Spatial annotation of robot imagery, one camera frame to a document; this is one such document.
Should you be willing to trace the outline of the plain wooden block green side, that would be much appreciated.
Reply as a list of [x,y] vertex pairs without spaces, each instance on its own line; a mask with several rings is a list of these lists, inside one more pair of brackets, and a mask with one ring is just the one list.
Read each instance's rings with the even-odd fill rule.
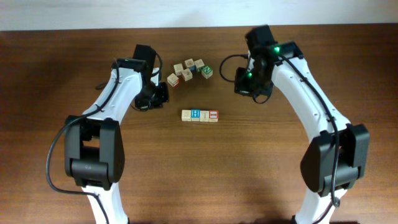
[[192,120],[191,110],[182,110],[181,119],[182,121],[191,121]]

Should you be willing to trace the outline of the blue H letter block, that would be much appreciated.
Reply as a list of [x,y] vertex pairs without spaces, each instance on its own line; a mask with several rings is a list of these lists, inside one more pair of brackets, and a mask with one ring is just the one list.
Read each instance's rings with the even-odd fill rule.
[[200,115],[201,115],[200,110],[191,110],[191,121],[199,121]]

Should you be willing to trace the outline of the red I letter block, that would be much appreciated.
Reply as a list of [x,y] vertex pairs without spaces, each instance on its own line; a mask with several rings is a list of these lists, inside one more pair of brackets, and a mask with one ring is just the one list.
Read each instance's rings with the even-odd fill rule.
[[209,122],[218,122],[219,111],[218,110],[209,110]]

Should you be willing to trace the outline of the wooden T letter block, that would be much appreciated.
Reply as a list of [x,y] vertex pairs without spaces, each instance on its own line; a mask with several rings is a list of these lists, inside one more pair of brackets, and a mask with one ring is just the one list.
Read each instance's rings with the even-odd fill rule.
[[209,115],[210,112],[207,110],[201,110],[200,111],[200,122],[209,122]]

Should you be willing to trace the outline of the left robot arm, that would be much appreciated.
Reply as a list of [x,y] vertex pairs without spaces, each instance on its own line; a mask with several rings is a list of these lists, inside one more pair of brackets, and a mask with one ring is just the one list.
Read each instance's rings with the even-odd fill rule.
[[121,123],[128,109],[162,108],[169,100],[159,54],[137,45],[131,58],[119,58],[97,100],[81,116],[69,116],[65,133],[65,172],[87,195],[97,223],[129,223],[119,181],[125,163]]

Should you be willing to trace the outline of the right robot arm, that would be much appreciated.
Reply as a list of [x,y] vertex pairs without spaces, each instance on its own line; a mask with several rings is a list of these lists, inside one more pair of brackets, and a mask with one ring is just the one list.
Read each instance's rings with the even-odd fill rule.
[[245,40],[248,64],[236,71],[235,93],[256,100],[270,98],[278,88],[309,140],[300,162],[307,189],[292,223],[329,223],[342,196],[364,176],[369,132],[363,124],[351,124],[333,106],[295,42],[278,43],[267,25],[250,30]]

